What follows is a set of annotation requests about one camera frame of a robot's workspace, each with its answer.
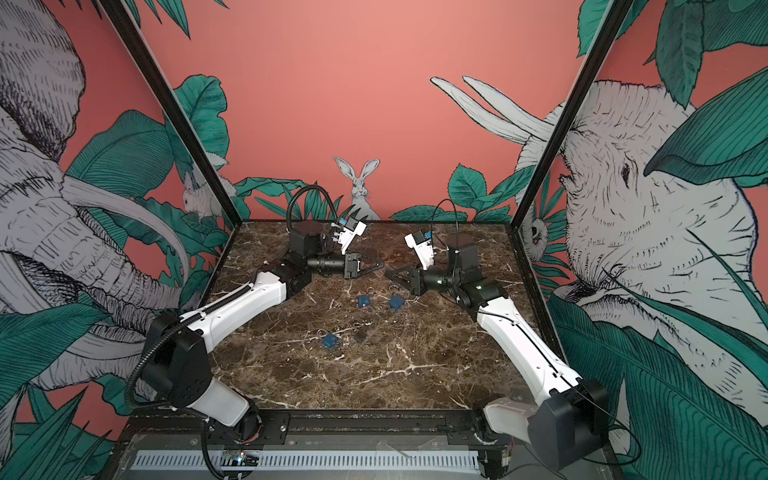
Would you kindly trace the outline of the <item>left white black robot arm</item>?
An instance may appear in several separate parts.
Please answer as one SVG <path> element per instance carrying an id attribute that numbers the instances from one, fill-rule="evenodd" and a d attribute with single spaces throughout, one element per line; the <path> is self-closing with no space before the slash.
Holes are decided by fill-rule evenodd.
<path id="1" fill-rule="evenodd" d="M 235 443 L 247 445 L 264 429 L 253 400 L 214 377 L 209 355 L 230 334 L 309 285 L 314 275 L 356 279 L 364 254 L 350 251 L 371 220 L 361 209 L 330 211 L 328 225 L 286 218 L 287 246 L 258 267 L 251 280 L 218 300 L 181 316 L 164 313 L 150 325 L 138 364 L 128 377 L 124 402 L 132 411 L 170 407 L 217 424 Z"/>

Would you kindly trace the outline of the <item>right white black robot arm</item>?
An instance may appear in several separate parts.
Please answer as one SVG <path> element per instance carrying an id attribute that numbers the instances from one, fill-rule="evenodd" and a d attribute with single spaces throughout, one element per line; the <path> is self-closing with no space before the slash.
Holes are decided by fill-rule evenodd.
<path id="1" fill-rule="evenodd" d="M 483 273 L 471 236 L 449 238 L 444 266 L 435 262 L 434 238 L 422 231 L 406 235 L 405 243 L 419 262 L 389 269 L 386 275 L 415 296 L 429 291 L 449 295 L 521 374 L 536 407 L 526 409 L 508 398 L 486 404 L 483 415 L 491 431 L 526 441 L 554 470 L 602 449 L 609 437 L 606 388 L 595 379 L 584 379 L 530 326 L 501 283 Z"/>

